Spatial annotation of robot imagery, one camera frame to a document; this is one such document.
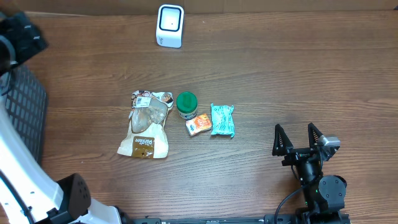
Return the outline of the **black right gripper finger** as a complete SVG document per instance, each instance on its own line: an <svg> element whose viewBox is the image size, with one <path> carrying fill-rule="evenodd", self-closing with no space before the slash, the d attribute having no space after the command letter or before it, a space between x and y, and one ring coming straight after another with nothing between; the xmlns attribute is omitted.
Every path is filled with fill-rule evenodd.
<svg viewBox="0 0 398 224"><path fill-rule="evenodd" d="M313 123L308 124L308 140L310 147L315 147L322 135L322 132Z"/></svg>
<svg viewBox="0 0 398 224"><path fill-rule="evenodd" d="M294 146L287 137L283 127L280 124L275 125L275 137L272 155L286 156L293 148Z"/></svg>

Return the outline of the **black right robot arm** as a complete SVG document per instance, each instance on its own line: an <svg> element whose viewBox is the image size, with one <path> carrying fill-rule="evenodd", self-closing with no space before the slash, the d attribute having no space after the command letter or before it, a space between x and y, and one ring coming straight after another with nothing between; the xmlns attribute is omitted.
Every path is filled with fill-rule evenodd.
<svg viewBox="0 0 398 224"><path fill-rule="evenodd" d="M286 196L276 208L273 223L350 223L345 207L347 182L339 175L324 175L323 163L329 161L341 146L336 136L326 136L313 124L308 124L309 147L295 148L280 124L275 125L273 156L282 156L282 165L290 167L300 188ZM279 214L293 196L303 193L305 207L293 215Z"/></svg>

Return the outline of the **teal tissue pack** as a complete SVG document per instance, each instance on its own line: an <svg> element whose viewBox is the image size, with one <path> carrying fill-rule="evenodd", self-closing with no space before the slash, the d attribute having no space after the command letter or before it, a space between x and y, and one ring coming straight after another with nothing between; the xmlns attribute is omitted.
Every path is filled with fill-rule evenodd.
<svg viewBox="0 0 398 224"><path fill-rule="evenodd" d="M233 121L234 106L211 104L211 135L227 135L233 138L235 127Z"/></svg>

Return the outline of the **snack bag brown white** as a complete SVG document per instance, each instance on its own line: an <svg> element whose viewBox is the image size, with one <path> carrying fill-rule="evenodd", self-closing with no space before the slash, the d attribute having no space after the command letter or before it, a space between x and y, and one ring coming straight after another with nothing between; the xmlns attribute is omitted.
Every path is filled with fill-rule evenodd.
<svg viewBox="0 0 398 224"><path fill-rule="evenodd" d="M133 92L127 136L117 153L141 159L166 158L169 143L164 126L173 103L171 92Z"/></svg>

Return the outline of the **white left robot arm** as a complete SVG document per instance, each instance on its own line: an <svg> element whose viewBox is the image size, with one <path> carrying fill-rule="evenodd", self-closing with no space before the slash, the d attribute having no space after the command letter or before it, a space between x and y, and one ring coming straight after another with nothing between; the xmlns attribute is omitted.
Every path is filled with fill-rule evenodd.
<svg viewBox="0 0 398 224"><path fill-rule="evenodd" d="M10 223L124 223L79 174L54 181L40 166L48 96L24 62L46 48L23 12L1 20L1 205Z"/></svg>

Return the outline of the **orange small box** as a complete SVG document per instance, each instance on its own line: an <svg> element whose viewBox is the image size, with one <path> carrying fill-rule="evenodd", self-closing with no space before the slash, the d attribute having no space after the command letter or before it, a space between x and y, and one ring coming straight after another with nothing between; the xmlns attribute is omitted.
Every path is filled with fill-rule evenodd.
<svg viewBox="0 0 398 224"><path fill-rule="evenodd" d="M206 113L187 120L185 125L191 136L203 131L208 131L212 128L211 120Z"/></svg>

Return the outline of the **green lid jar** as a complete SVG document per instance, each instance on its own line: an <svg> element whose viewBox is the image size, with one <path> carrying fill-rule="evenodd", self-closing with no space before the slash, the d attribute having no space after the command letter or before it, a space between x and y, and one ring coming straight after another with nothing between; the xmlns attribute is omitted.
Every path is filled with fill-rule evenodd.
<svg viewBox="0 0 398 224"><path fill-rule="evenodd" d="M189 120L197 115L198 100L192 92L185 91L179 94L176 106L179 115L183 119Z"/></svg>

